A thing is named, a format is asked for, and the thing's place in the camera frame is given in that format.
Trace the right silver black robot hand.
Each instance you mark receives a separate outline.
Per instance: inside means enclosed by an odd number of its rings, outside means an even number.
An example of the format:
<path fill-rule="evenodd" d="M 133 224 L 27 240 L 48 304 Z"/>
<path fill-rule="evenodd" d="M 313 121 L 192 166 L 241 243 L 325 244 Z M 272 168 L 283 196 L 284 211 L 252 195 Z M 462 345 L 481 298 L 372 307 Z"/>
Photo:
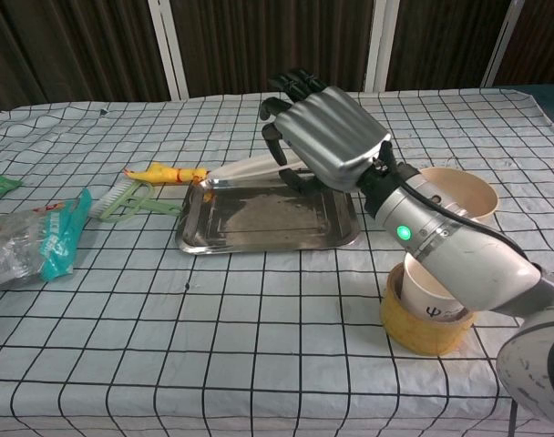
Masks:
<path fill-rule="evenodd" d="M 357 190 L 390 139 L 386 128 L 342 89 L 302 68 L 274 75 L 269 83 L 290 98 L 266 98 L 259 112 L 263 121 L 274 117 L 262 137 L 282 181 L 303 194 Z"/>

